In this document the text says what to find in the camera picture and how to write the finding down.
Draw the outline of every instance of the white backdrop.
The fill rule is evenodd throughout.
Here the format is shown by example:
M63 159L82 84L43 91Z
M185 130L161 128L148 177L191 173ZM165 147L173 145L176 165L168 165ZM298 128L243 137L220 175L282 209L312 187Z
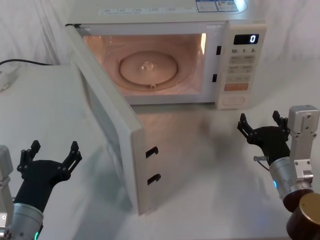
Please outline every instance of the white backdrop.
M0 0L0 61L66 64L63 26L75 0ZM254 0L268 25L262 59L320 58L320 1Z

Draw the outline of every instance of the label sticker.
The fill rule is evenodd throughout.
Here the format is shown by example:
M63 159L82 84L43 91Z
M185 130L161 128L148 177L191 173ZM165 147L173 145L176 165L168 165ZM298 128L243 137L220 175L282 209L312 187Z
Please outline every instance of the label sticker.
M195 0L199 13L238 12L234 0Z
M215 0L195 0L199 13L218 12Z
M185 14L196 13L195 7L142 7L142 8L106 8L100 9L99 15L117 14Z
M234 0L215 1L219 12L238 12Z

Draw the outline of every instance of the digital display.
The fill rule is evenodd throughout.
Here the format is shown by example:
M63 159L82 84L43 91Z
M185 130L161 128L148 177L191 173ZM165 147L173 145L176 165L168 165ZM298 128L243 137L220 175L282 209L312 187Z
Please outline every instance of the digital display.
M259 39L259 34L240 34L234 36L234 45L248 45L257 44Z

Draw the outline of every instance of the silver cylinder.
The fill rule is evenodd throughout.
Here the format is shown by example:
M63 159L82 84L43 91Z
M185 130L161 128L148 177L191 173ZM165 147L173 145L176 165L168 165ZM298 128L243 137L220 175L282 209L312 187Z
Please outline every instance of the silver cylinder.
M274 161L269 171L281 200L295 191L312 189L311 183L298 181L295 163L289 157L282 157Z
M33 206L15 203L13 220L9 226L15 240L33 240L44 220L43 213Z

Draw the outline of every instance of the brown cylinder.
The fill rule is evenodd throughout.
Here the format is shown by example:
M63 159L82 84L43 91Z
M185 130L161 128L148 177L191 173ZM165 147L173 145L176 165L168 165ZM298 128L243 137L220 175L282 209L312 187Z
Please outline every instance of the brown cylinder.
M312 192L301 197L286 231L292 240L320 240L320 194Z
M294 192L291 192L283 199L283 205L285 208L290 212L293 213L297 207L299 206L300 199L308 194L313 193L314 191L312 189L300 189Z

